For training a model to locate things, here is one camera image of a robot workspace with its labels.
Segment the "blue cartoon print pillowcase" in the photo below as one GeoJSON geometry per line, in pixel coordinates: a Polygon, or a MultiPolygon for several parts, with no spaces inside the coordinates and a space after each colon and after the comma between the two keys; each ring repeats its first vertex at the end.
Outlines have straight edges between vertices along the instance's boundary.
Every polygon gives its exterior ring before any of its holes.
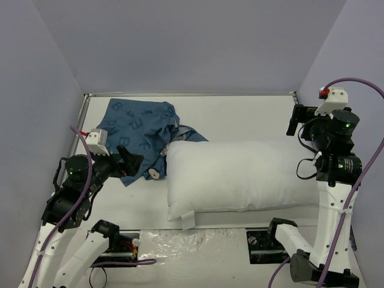
{"type": "Polygon", "coordinates": [[[179,123],[175,107],[168,102],[112,98],[97,126],[107,131],[106,148],[117,152],[124,146],[130,153],[144,157],[136,176],[121,178],[129,186],[140,177],[161,180],[166,177],[168,145],[175,141],[202,142],[206,138],[195,129],[179,123]]]}

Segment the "white pillow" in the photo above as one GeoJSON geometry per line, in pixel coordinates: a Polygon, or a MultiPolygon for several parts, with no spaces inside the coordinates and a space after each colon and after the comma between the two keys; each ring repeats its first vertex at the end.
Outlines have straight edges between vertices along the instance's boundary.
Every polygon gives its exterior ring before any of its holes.
{"type": "Polygon", "coordinates": [[[313,154],[295,140],[177,141],[166,155],[167,219],[318,205],[313,154]]]}

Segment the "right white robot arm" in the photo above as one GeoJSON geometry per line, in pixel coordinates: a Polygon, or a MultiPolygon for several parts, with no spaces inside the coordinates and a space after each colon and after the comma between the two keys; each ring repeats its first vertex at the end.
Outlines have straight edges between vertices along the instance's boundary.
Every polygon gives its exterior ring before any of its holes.
{"type": "Polygon", "coordinates": [[[286,134],[298,133],[301,143],[311,142],[311,162],[319,190],[319,214],[314,245],[300,234],[294,221],[273,218],[266,233],[267,243],[283,247],[296,283],[321,287],[358,287],[360,280],[351,271],[349,258],[350,224],[362,162],[352,151],[352,134],[359,117],[351,108],[318,112],[316,107],[297,104],[286,134]]]}

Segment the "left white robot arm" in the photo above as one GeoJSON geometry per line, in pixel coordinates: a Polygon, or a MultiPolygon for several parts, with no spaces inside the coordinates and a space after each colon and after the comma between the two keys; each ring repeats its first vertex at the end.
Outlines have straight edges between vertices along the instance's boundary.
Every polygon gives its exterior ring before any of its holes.
{"type": "Polygon", "coordinates": [[[95,196],[109,178],[136,176],[144,157],[130,153],[124,146],[117,153],[62,158],[67,178],[55,184],[47,201],[35,250],[29,261],[21,287],[52,287],[66,249],[81,223],[91,215],[95,196]]]}

